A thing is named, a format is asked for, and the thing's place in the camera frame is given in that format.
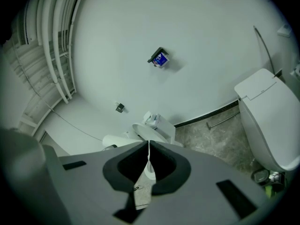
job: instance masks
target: black baseboard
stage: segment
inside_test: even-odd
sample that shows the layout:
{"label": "black baseboard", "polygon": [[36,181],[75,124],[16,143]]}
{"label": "black baseboard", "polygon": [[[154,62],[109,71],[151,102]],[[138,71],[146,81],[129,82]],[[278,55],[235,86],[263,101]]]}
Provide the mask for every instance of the black baseboard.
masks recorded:
{"label": "black baseboard", "polygon": [[180,128],[180,127],[183,127],[183,126],[192,124],[192,123],[194,123],[194,122],[199,122],[199,121],[204,120],[204,119],[206,119],[206,118],[210,118],[210,117],[215,116],[215,115],[217,115],[217,114],[219,114],[219,113],[225,112],[226,110],[228,110],[228,109],[230,109],[230,108],[232,108],[232,107],[235,107],[235,106],[237,106],[238,104],[239,104],[239,102],[238,102],[238,100],[236,100],[236,101],[234,101],[233,103],[230,103],[230,104],[228,104],[228,105],[225,106],[225,107],[222,107],[222,108],[220,108],[220,109],[218,109],[218,110],[215,110],[215,111],[213,111],[213,112],[210,112],[210,113],[208,113],[208,114],[206,114],[206,115],[203,115],[203,116],[201,116],[201,117],[199,117],[199,118],[195,118],[195,119],[192,119],[192,120],[190,120],[190,121],[187,121],[187,122],[183,122],[183,123],[177,124],[177,125],[175,125],[175,127],[176,127],[176,128]]}

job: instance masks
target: white wall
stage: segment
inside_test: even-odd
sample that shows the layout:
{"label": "white wall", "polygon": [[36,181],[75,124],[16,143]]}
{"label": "white wall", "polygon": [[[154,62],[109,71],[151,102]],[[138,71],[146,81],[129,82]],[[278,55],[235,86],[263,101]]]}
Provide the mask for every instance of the white wall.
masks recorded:
{"label": "white wall", "polygon": [[104,146],[100,140],[105,135],[117,135],[122,132],[121,128],[110,123],[105,114],[92,107],[78,94],[74,94],[69,104],[60,102],[54,110],[70,124],[93,136],[81,132],[51,112],[41,128],[70,155],[101,151]]}
{"label": "white wall", "polygon": [[[124,129],[148,111],[178,124],[236,99],[234,86],[269,64],[280,70],[283,17],[269,0],[82,0],[74,32],[81,96]],[[164,47],[165,69],[147,60]],[[117,113],[114,102],[128,113]]]}
{"label": "white wall", "polygon": [[69,156],[69,154],[64,151],[48,134],[46,134],[41,144],[53,147],[58,157]]}
{"label": "white wall", "polygon": [[0,47],[0,126],[17,128],[32,95],[13,72]]}

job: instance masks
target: toilet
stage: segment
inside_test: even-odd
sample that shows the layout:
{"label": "toilet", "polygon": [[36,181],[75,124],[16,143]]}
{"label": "toilet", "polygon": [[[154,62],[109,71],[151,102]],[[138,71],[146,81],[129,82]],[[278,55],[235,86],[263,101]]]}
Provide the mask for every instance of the toilet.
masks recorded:
{"label": "toilet", "polygon": [[234,88],[251,151],[266,169],[284,172],[300,163],[300,102],[266,69]]}
{"label": "toilet", "polygon": [[[175,127],[160,114],[147,112],[142,123],[134,123],[132,130],[123,133],[120,137],[106,135],[103,138],[103,145],[108,147],[114,144],[121,147],[135,142],[153,140],[183,147],[180,142],[175,141],[175,131]],[[150,163],[150,150],[148,150],[148,163],[144,168],[144,172],[149,179],[156,179],[154,169]]]}

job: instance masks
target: black rectangular slot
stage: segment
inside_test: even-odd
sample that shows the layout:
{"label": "black rectangular slot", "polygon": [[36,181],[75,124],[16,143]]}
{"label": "black rectangular slot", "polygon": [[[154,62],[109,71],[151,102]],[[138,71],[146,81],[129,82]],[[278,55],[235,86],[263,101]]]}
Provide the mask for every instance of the black rectangular slot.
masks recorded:
{"label": "black rectangular slot", "polygon": [[256,210],[256,207],[230,180],[218,182],[217,186],[241,219]]}
{"label": "black rectangular slot", "polygon": [[70,170],[73,168],[81,167],[83,165],[86,165],[86,163],[83,161],[78,161],[78,162],[74,162],[74,163],[64,164],[63,167],[65,170]]}

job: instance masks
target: tiled floor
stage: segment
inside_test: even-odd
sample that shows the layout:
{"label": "tiled floor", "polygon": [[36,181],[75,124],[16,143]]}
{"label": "tiled floor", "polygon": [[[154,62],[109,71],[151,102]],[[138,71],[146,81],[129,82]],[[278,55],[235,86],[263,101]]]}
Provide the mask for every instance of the tiled floor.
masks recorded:
{"label": "tiled floor", "polygon": [[[253,157],[240,114],[212,127],[211,130],[206,125],[216,124],[238,110],[239,107],[235,106],[213,117],[177,128],[175,140],[187,149],[216,156],[250,176],[253,171],[261,168],[261,165]],[[142,204],[151,202],[151,187],[154,184],[155,181],[149,180],[143,172],[136,183],[136,186],[142,186],[142,189],[135,191],[135,204],[139,206],[137,209],[144,208]]]}

